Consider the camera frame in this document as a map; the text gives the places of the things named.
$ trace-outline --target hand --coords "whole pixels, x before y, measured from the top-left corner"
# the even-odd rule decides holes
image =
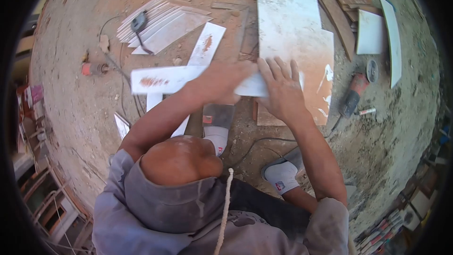
[[[187,87],[203,104],[232,105],[241,98],[234,90],[246,78],[258,71],[251,61],[241,61],[233,64],[213,62],[199,77],[188,82]]]
[[[257,99],[259,104],[288,126],[300,120],[302,115],[309,114],[296,61],[291,60],[291,67],[288,67],[279,57],[267,58],[266,61],[258,58],[258,68],[269,91],[269,98]]]

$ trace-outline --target sock logo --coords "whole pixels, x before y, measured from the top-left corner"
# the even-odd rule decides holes
[[[282,181],[279,181],[279,182],[275,183],[275,186],[277,187],[278,191],[281,191],[282,189],[285,188],[285,185],[283,184]]]

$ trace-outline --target forearm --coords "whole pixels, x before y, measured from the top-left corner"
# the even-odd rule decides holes
[[[164,99],[142,116],[124,137],[118,150],[124,149],[134,161],[152,146],[165,141],[184,119],[203,106],[190,85]]]
[[[301,118],[288,126],[302,153],[316,199],[334,198],[347,207],[346,187],[340,167],[309,111],[305,110]]]

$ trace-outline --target white cord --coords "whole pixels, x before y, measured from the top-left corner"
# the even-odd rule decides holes
[[[223,244],[223,239],[225,235],[225,227],[227,226],[227,217],[228,217],[228,209],[230,207],[230,187],[231,187],[231,181],[233,181],[233,169],[230,167],[228,169],[230,172],[230,175],[228,177],[228,180],[226,181],[226,193],[225,193],[225,205],[223,206],[223,215],[222,215],[222,223],[220,224],[220,232],[219,232],[219,238],[217,239],[217,245],[216,249],[214,250],[214,255],[219,255],[220,252],[220,247],[222,247]]]
[[[69,244],[69,247],[71,247],[71,250],[74,253],[74,255],[77,255],[76,252],[74,251],[74,249],[72,249],[71,242],[69,242],[69,239],[68,239],[68,237],[66,235],[66,231],[64,230],[63,224],[61,223],[60,213],[58,212],[57,201],[55,201],[55,198],[54,198],[54,203],[55,203],[55,208],[57,208],[58,219],[60,220],[60,225],[61,225],[61,228],[63,229],[64,236],[66,237],[67,243]]]

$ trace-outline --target left hand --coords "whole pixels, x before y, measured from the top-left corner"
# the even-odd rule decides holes
[[[185,87],[201,98],[203,104],[231,105],[241,98],[234,90],[257,71],[257,64],[248,60],[232,64],[213,62],[199,77],[187,82]]]

